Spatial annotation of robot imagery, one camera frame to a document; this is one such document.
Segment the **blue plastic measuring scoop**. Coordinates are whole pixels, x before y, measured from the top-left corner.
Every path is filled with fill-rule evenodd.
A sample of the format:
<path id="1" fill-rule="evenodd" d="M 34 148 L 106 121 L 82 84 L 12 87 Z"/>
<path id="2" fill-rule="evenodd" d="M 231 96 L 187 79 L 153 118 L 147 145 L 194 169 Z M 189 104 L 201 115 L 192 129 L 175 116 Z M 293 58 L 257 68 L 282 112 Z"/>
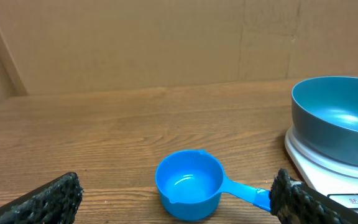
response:
<path id="1" fill-rule="evenodd" d="M 223 165 L 202 149 L 177 151 L 164 158 L 156 168 L 155 184 L 164 209 L 184 221 L 210 216 L 223 193 L 271 211 L 269 190 L 229 179 Z"/>

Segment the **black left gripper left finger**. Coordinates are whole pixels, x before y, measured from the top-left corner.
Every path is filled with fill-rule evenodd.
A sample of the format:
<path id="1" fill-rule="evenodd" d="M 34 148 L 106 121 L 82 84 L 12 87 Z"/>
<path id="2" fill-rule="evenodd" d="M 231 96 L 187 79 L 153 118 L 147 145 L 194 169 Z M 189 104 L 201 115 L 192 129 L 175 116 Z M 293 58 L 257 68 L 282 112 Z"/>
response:
<path id="1" fill-rule="evenodd" d="M 68 172 L 0 207 L 0 224 L 72 224 L 83 199 L 76 173 Z"/>

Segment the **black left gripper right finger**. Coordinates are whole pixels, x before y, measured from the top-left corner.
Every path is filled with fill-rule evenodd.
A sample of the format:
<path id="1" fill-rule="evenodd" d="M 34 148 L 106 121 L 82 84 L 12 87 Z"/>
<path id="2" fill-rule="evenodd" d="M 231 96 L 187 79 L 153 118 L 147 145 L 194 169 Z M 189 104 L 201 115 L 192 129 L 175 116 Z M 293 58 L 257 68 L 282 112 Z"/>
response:
<path id="1" fill-rule="evenodd" d="M 358 213 L 280 169 L 272 183 L 270 213 L 282 224 L 358 224 Z"/>

